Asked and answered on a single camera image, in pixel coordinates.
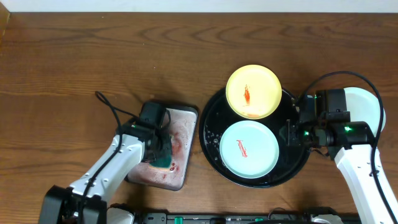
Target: green sponge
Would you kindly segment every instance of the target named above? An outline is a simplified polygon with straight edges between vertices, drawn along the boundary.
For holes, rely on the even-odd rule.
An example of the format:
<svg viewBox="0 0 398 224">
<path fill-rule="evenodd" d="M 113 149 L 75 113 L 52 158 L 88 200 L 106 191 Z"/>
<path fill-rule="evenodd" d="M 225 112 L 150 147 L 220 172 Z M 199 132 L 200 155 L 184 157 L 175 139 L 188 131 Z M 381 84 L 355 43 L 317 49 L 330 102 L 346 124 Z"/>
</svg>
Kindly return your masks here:
<svg viewBox="0 0 398 224">
<path fill-rule="evenodd" d="M 172 164 L 172 136 L 168 134 L 162 135 L 162 147 L 156 155 L 156 160 L 151 162 L 150 165 L 160 168 L 168 168 Z"/>
<path fill-rule="evenodd" d="M 168 167 L 170 167 L 171 164 L 172 164 L 171 153 L 156 159 L 155 162 L 150 163 L 151 166 L 160 167 L 160 168 L 168 168 Z"/>
</svg>

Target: wooden table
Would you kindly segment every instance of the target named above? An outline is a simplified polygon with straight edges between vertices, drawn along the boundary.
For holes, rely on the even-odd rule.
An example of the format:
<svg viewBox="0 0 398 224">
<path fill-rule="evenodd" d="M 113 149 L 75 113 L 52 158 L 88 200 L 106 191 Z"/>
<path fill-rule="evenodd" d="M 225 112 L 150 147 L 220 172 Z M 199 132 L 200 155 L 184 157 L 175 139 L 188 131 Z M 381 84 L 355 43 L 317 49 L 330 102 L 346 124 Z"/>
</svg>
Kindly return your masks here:
<svg viewBox="0 0 398 224">
<path fill-rule="evenodd" d="M 379 148 L 397 193 L 397 14 L 13 13 L 0 51 L 0 223 L 37 222 L 46 191 L 80 178 L 108 148 L 116 123 L 95 90 L 133 113 L 151 98 L 202 110 L 247 64 L 269 67 L 295 94 L 336 70 L 370 78 L 384 100 Z M 317 87 L 346 86 L 369 89 L 347 76 Z M 249 189 L 209 165 L 198 134 L 180 191 L 123 182 L 112 202 L 180 213 L 356 213 L 334 162 L 313 154 L 285 184 Z"/>
</svg>

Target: round black tray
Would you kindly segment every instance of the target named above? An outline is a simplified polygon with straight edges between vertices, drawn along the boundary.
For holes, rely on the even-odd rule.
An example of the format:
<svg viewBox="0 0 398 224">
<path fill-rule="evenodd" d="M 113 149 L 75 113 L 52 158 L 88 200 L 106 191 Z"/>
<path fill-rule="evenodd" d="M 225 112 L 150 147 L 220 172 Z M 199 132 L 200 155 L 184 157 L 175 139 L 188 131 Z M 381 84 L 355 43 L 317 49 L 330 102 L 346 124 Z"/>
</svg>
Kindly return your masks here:
<svg viewBox="0 0 398 224">
<path fill-rule="evenodd" d="M 220 157 L 220 141 L 228 127 L 238 121 L 247 120 L 237 115 L 229 106 L 225 88 L 218 91 L 205 106 L 199 123 L 200 145 L 209 163 L 228 180 L 246 187 L 273 187 L 291 179 L 304 166 L 310 155 L 310 149 L 305 147 L 288 147 L 279 135 L 286 121 L 295 122 L 299 114 L 293 107 L 295 97 L 287 90 L 282 91 L 282 99 L 278 108 L 266 118 L 255 120 L 267 126 L 277 138 L 279 158 L 275 167 L 265 176 L 256 179 L 246 179 L 233 174 L 223 164 Z"/>
</svg>

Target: plate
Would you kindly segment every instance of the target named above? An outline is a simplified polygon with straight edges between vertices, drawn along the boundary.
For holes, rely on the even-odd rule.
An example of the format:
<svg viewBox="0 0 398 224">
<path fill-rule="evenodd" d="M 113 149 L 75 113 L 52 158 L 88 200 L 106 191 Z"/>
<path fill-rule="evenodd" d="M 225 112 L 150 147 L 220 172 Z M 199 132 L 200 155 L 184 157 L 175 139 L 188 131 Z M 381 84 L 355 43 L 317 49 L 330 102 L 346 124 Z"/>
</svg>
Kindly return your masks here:
<svg viewBox="0 0 398 224">
<path fill-rule="evenodd" d="M 282 98 L 282 87 L 276 75 L 261 65 L 237 69 L 226 84 L 227 101 L 238 115 L 261 119 L 276 110 Z"/>
<path fill-rule="evenodd" d="M 276 165 L 279 147 L 272 131 L 255 121 L 240 121 L 231 125 L 220 142 L 220 154 L 225 166 L 244 178 L 259 178 Z"/>
<path fill-rule="evenodd" d="M 380 122 L 379 100 L 369 91 L 357 87 L 344 88 L 346 93 L 347 110 L 351 121 L 365 121 L 376 136 Z M 381 130 L 386 125 L 386 111 Z"/>
</svg>

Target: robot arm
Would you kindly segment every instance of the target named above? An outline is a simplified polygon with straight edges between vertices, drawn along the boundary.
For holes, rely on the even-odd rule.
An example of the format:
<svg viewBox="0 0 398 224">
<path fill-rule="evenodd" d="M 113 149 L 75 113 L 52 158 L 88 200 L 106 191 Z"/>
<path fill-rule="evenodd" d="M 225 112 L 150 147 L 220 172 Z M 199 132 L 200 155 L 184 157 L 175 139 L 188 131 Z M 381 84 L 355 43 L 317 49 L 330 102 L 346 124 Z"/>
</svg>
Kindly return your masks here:
<svg viewBox="0 0 398 224">
<path fill-rule="evenodd" d="M 298 107 L 298 122 L 288 124 L 288 142 L 327 147 L 348 184 L 362 223 L 393 223 L 372 176 L 373 133 L 367 123 L 350 121 L 345 91 L 317 91 L 315 97 L 305 96 Z M 377 177 L 396 216 L 398 203 L 382 169 L 378 149 L 375 161 Z"/>
<path fill-rule="evenodd" d="M 352 145 L 349 150 L 342 148 L 335 162 L 348 184 L 362 223 L 393 223 L 372 177 L 371 150 L 369 144 Z M 398 203 L 383 171 L 379 150 L 376 151 L 376 167 L 384 194 L 397 216 Z"/>
<path fill-rule="evenodd" d="M 39 223 L 62 223 L 62 220 L 83 215 L 83 223 L 120 223 L 121 219 L 128 223 L 134 215 L 117 208 L 108 210 L 108 203 L 123 181 L 127 173 L 140 162 L 155 162 L 165 155 L 171 155 L 172 143 L 167 131 L 167 124 L 161 127 L 165 115 L 170 113 L 164 106 L 147 102 L 141 110 L 139 118 L 133 118 L 122 125 L 116 132 L 108 150 L 80 179 L 74 181 L 66 189 L 53 186 L 45 195 L 40 213 Z M 122 135 L 119 152 L 106 164 L 113 155 Z M 103 167 L 88 189 L 88 180 Z M 83 214 L 79 214 L 83 204 Z"/>
<path fill-rule="evenodd" d="M 86 189 L 88 179 L 98 170 L 98 168 L 107 160 L 116 150 L 119 144 L 119 135 L 113 137 L 113 142 L 109 149 L 93 165 L 90 170 L 80 179 L 70 184 L 72 192 L 77 195 L 83 195 Z M 109 203 L 116 189 L 123 181 L 127 173 L 141 162 L 144 158 L 144 142 L 137 137 L 123 134 L 122 148 L 119 153 L 108 163 L 108 165 L 99 173 L 93 185 L 88 191 L 87 197 L 94 195 L 100 196 L 106 203 Z"/>
</svg>

